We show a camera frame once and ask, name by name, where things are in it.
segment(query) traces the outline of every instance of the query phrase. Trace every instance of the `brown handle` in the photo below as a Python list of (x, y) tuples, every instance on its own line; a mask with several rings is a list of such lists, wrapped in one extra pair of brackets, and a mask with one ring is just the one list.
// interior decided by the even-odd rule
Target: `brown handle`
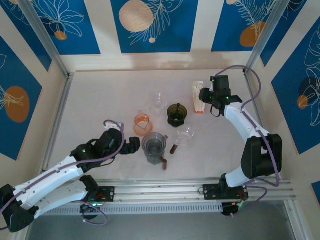
[(168, 161), (165, 160), (163, 157), (160, 157), (160, 160), (161, 160), (161, 162), (162, 162), (162, 169), (163, 169), (163, 170), (167, 170), (167, 163), (168, 163)]
[(176, 152), (177, 148), (178, 148), (178, 145), (175, 145), (175, 144), (174, 144), (174, 145), (172, 146), (171, 150), (170, 150), (170, 154), (174, 154), (174, 153)]

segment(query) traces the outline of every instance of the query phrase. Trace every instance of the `purple cable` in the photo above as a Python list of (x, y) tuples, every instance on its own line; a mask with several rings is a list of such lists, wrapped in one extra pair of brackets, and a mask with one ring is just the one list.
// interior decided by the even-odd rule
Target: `purple cable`
[(98, 227), (102, 227), (102, 226), (107, 225), (107, 223), (108, 223), (108, 217), (107, 217), (107, 215), (106, 215), (101, 209), (99, 209), (98, 207), (95, 207), (95, 206), (93, 206), (92, 204), (90, 204), (90, 203), (88, 203), (88, 202), (85, 202), (85, 201), (79, 200), (79, 201), (74, 201), (74, 202), (75, 202), (75, 203), (80, 203), (80, 204), (85, 204), (85, 205), (89, 206), (90, 208), (92, 208), (92, 209), (98, 211), (99, 213), (101, 213), (101, 214), (103, 215), (104, 219), (105, 219), (104, 223), (95, 223), (95, 222), (87, 221), (87, 220), (85, 219), (85, 211), (83, 211), (83, 213), (82, 213), (83, 222), (85, 222), (85, 223), (87, 223), (87, 224), (90, 224), (90, 225), (98, 226)]
[[(247, 69), (247, 70), (249, 70), (250, 72), (252, 72), (252, 73), (255, 75), (255, 77), (256, 77), (256, 79), (257, 79), (257, 81), (258, 81), (259, 89), (258, 89), (258, 92), (256, 93), (256, 95), (255, 95), (253, 98), (251, 98), (251, 99), (249, 99), (248, 101), (246, 101), (245, 103), (243, 103), (242, 106), (241, 106), (241, 112), (242, 112), (242, 114), (248, 119), (248, 121), (252, 124), (252, 126), (253, 126), (255, 129), (257, 129), (258, 126), (257, 126), (257, 125), (255, 124), (255, 122), (247, 115), (247, 113), (246, 113), (245, 111), (243, 111), (243, 109), (244, 109), (244, 107), (245, 107), (248, 103), (254, 101), (254, 100), (259, 96), (259, 94), (261, 93), (261, 89), (262, 89), (261, 79), (260, 79), (259, 75), (256, 73), (256, 71), (254, 71), (251, 67), (248, 67), (248, 66), (245, 66), (245, 65), (233, 65), (233, 66), (229, 66), (229, 67), (225, 68), (224, 70), (218, 72), (215, 76), (218, 76), (218, 75), (224, 73), (225, 71), (227, 71), (227, 70), (229, 70), (229, 69), (234, 69), (234, 68), (242, 68), (242, 69)], [(257, 132), (258, 132), (258, 133), (260, 134), (260, 136), (262, 137), (262, 139), (263, 139), (263, 141), (264, 141), (264, 143), (265, 143), (265, 145), (266, 145), (266, 147), (267, 147), (267, 149), (268, 149), (268, 152), (269, 152), (269, 154), (270, 154), (271, 161), (272, 161), (272, 165), (273, 165), (273, 168), (274, 168), (274, 173), (275, 173), (275, 178), (276, 178), (276, 184), (274, 184), (274, 183), (272, 183), (272, 182), (270, 182), (270, 181), (268, 181), (268, 180), (265, 180), (265, 179), (263, 179), (263, 178), (259, 178), (259, 177), (257, 177), (256, 180), (265, 182), (265, 183), (267, 183), (267, 184), (269, 184), (269, 185), (271, 185), (271, 186), (273, 186), (273, 187), (279, 187), (279, 185), (280, 185), (280, 176), (279, 176), (278, 166), (277, 166), (277, 163), (276, 163), (276, 159), (275, 159), (274, 153), (273, 153), (273, 151), (272, 151), (272, 149), (271, 149), (271, 146), (270, 146), (267, 138), (264, 136), (264, 134), (261, 132), (261, 130), (257, 130)], [(259, 198), (250, 206), (250, 208), (251, 208), (252, 206), (254, 206), (256, 203), (258, 203), (258, 202), (259, 202), (262, 198), (264, 198), (264, 197), (266, 196), (266, 194), (268, 193), (268, 189), (266, 189), (265, 187), (262, 187), (262, 186), (248, 186), (248, 184), (251, 184), (251, 183), (253, 183), (253, 182), (255, 182), (255, 179), (252, 179), (252, 180), (246, 182), (244, 185), (245, 185), (247, 188), (264, 189), (264, 190), (265, 190), (265, 193), (264, 193), (261, 197), (259, 197)]]
[[(125, 133), (124, 133), (124, 130), (123, 128), (116, 122), (116, 121), (113, 121), (113, 120), (105, 120), (103, 122), (104, 125), (106, 125), (107, 122), (110, 122), (110, 123), (113, 123), (115, 124), (119, 129), (120, 129), (120, 132), (121, 132), (121, 135), (122, 135), (122, 142), (121, 142), (121, 145), (119, 147), (119, 149), (117, 151), (115, 151), (113, 154), (109, 155), (109, 156), (106, 156), (106, 157), (102, 157), (102, 158), (99, 158), (99, 159), (92, 159), (92, 160), (83, 160), (83, 161), (77, 161), (77, 162), (73, 162), (73, 163), (69, 163), (67, 165), (64, 165), (64, 166), (61, 166), (58, 168), (58, 171), (56, 170), (53, 170), (51, 172), (49, 172), (48, 174), (44, 175), (43, 177), (39, 178), (38, 180), (36, 180), (35, 182), (31, 183), (29, 186), (27, 186), (25, 188), (25, 191), (28, 191), (29, 189), (31, 189), (33, 186), (37, 185), (38, 183), (40, 183), (41, 181), (43, 181), (44, 179), (50, 177), (51, 175), (53, 174), (56, 174), (56, 173), (59, 173), (61, 170), (63, 169), (66, 169), (68, 167), (71, 167), (71, 166), (74, 166), (74, 165), (79, 165), (79, 164), (89, 164), (89, 163), (97, 163), (97, 162), (103, 162), (103, 161), (106, 161), (106, 160), (109, 160), (109, 159), (112, 159), (113, 157), (115, 157), (122, 149), (122, 147), (124, 146), (125, 144)], [(15, 195), (13, 198), (11, 198), (4, 206), (3, 208), (1, 208), (0, 210), (0, 215), (4, 212), (4, 210), (15, 200), (17, 199), (20, 195), (24, 194), (22, 191), (20, 191), (17, 195)], [(3, 228), (0, 228), (0, 231), (2, 230), (5, 230), (7, 229), (8, 227), (3, 227)]]

